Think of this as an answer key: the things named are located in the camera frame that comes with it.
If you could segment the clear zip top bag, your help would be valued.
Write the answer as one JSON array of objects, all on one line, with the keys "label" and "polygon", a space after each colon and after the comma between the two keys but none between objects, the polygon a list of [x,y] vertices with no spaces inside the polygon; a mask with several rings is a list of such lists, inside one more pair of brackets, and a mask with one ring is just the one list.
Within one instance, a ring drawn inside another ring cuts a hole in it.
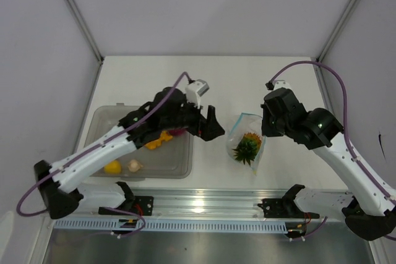
[{"label": "clear zip top bag", "polygon": [[[257,175],[257,170],[259,168],[259,164],[262,159],[262,155],[265,147],[265,141],[266,141],[266,137],[262,135],[261,124],[262,124],[262,116],[251,113],[241,113],[226,136],[226,151],[228,156],[235,163],[249,168],[254,176]],[[251,166],[249,166],[248,164],[243,164],[235,161],[233,158],[233,151],[232,151],[232,149],[237,147],[243,135],[248,132],[257,134],[262,140],[262,145],[259,150],[259,153],[257,154]]]}]

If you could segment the orange toy pineapple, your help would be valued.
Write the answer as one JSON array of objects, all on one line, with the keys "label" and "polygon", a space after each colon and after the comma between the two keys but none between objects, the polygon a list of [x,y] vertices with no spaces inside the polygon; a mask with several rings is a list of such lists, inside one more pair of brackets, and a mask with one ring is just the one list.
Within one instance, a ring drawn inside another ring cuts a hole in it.
[{"label": "orange toy pineapple", "polygon": [[243,164],[254,162],[262,145],[261,138],[252,132],[245,133],[236,148],[232,149],[235,161]]}]

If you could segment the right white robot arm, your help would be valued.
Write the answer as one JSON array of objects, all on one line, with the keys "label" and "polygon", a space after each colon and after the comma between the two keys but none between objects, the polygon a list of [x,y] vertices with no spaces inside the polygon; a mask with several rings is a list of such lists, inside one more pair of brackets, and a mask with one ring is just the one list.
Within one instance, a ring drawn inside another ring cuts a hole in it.
[{"label": "right white robot arm", "polygon": [[346,130],[324,108],[307,111],[289,88],[278,88],[264,97],[262,133],[287,136],[325,161],[348,187],[345,194],[330,194],[296,184],[282,198],[288,216],[314,213],[343,221],[367,241],[395,230],[395,190],[374,172],[364,158],[352,155]]}]

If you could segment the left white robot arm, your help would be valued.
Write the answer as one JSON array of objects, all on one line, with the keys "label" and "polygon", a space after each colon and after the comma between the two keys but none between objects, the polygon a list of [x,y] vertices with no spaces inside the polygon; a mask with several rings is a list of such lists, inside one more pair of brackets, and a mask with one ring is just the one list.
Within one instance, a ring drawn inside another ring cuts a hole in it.
[{"label": "left white robot arm", "polygon": [[135,195],[125,182],[108,186],[84,180],[110,162],[133,153],[167,130],[184,129],[205,142],[224,135],[215,107],[201,114],[198,104],[177,88],[166,87],[137,110],[129,112],[104,136],[61,161],[41,160],[34,165],[38,190],[51,219],[76,210],[101,215],[126,215],[134,208]]}]

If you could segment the purple toy onion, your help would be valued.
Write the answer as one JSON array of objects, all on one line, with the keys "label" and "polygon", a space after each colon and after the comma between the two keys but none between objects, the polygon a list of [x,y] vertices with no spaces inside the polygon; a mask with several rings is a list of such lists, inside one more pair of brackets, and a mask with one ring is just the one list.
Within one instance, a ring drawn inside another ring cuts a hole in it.
[{"label": "purple toy onion", "polygon": [[185,132],[186,132],[185,129],[174,129],[174,130],[169,131],[170,135],[172,135],[173,137],[179,137],[180,135],[184,134]]}]

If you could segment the orange toy carrot pieces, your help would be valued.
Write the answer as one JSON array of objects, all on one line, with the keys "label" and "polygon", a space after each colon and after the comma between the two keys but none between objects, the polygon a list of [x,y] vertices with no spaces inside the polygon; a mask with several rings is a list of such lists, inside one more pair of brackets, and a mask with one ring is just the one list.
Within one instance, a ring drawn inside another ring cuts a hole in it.
[{"label": "orange toy carrot pieces", "polygon": [[155,150],[156,148],[161,147],[163,142],[169,142],[172,139],[173,136],[168,131],[162,131],[159,138],[145,144],[145,148]]}]

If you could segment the grey translucent plastic bin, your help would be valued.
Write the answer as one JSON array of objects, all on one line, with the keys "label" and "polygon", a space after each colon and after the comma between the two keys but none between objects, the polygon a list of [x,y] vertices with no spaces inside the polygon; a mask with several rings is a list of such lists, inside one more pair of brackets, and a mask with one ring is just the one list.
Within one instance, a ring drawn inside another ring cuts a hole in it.
[{"label": "grey translucent plastic bin", "polygon": [[[87,133],[85,146],[90,145],[117,125],[119,120],[129,112],[137,110],[138,106],[101,106],[93,114]],[[121,174],[106,174],[103,168],[94,173],[93,177],[118,177],[125,181],[138,181],[148,178],[183,179],[192,169],[192,150],[194,138],[185,132],[179,137],[173,137],[169,142],[163,142],[161,147],[149,150],[145,147],[133,153],[118,158],[122,165]],[[127,164],[130,160],[139,161],[144,168],[131,173]]]}]

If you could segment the beige toy garlic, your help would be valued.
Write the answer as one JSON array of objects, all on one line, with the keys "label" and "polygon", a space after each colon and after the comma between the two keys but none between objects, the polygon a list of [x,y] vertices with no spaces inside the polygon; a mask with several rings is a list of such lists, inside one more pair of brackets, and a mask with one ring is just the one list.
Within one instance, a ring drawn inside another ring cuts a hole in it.
[{"label": "beige toy garlic", "polygon": [[144,168],[144,166],[137,160],[130,160],[127,164],[127,168],[131,173],[136,173]]}]

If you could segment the yellow toy lemon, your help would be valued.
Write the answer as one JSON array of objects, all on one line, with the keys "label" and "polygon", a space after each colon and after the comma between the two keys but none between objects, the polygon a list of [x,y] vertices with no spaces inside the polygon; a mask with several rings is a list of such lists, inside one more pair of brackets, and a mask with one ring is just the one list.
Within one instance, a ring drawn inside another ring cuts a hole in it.
[{"label": "yellow toy lemon", "polygon": [[122,165],[118,160],[114,160],[103,168],[104,173],[106,174],[121,174],[122,173]]}]

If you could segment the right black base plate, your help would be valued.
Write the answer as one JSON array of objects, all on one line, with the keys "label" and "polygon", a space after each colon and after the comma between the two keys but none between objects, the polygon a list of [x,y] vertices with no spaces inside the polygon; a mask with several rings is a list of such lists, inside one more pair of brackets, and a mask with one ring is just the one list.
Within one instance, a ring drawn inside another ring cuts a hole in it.
[{"label": "right black base plate", "polygon": [[317,213],[301,211],[296,203],[288,198],[264,198],[257,206],[263,211],[265,218],[320,218],[320,215]]}]

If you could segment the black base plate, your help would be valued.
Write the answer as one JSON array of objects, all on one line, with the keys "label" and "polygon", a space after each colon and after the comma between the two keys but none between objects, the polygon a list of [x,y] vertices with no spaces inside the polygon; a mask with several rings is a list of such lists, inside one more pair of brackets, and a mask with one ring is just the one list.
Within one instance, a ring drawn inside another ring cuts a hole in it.
[{"label": "black base plate", "polygon": [[124,202],[115,209],[100,207],[99,215],[127,215],[130,213],[139,216],[151,216],[154,206],[153,196],[135,196],[133,202]]},{"label": "black base plate", "polygon": [[317,213],[301,211],[296,203],[288,198],[264,198],[257,206],[263,211],[265,218],[320,218],[320,215]]}]

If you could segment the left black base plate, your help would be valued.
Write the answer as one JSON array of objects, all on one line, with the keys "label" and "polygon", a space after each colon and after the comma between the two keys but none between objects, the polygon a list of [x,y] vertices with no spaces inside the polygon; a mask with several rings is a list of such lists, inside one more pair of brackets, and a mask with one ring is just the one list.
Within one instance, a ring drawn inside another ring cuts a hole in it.
[{"label": "left black base plate", "polygon": [[154,206],[153,196],[135,196],[133,202],[124,202],[115,209],[100,207],[99,215],[127,215],[130,213],[139,216],[151,216]]}]

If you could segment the right aluminium frame post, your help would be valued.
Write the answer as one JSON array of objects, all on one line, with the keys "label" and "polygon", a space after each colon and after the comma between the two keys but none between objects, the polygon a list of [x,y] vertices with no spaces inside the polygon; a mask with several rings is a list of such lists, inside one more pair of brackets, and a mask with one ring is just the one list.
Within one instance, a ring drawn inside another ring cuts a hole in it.
[{"label": "right aluminium frame post", "polygon": [[328,56],[331,49],[335,46],[337,40],[342,35],[343,30],[345,29],[346,25],[348,24],[354,11],[358,7],[358,4],[360,1],[361,0],[348,0],[346,2],[346,5],[343,8],[342,13],[340,14],[339,18],[337,19],[333,29],[331,30],[331,33],[327,37],[319,54],[316,57],[317,62],[323,62],[324,59]]}]

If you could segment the aluminium frame post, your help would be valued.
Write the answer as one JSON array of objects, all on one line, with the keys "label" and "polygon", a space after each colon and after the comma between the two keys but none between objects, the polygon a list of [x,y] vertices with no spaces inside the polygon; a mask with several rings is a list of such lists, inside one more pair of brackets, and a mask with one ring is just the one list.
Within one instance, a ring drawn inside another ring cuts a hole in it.
[{"label": "aluminium frame post", "polygon": [[333,29],[331,30],[331,33],[327,37],[319,54],[316,57],[317,62],[323,62],[324,59],[328,56],[331,49],[335,46],[337,40],[342,35],[343,30],[345,29],[346,25],[348,24],[354,11],[358,7],[358,4],[360,1],[361,0],[348,0],[346,2],[346,5],[343,8],[342,13],[340,14],[339,18],[337,19]]},{"label": "aluminium frame post", "polygon": [[64,0],[67,8],[69,9],[78,29],[80,30],[83,39],[86,41],[91,53],[95,57],[95,60],[101,65],[103,63],[103,55],[101,54],[99,47],[85,21],[78,4],[75,0]]}]

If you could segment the left aluminium frame post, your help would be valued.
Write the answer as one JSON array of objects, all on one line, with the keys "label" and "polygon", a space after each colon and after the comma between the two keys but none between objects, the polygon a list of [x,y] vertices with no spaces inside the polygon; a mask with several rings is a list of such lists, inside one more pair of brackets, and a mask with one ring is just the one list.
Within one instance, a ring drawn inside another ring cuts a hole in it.
[{"label": "left aluminium frame post", "polygon": [[101,65],[103,63],[103,55],[101,54],[99,47],[85,21],[78,4],[75,0],[64,0],[67,8],[69,9],[78,29],[80,30],[83,39],[86,41],[91,53],[95,57],[95,60]]}]

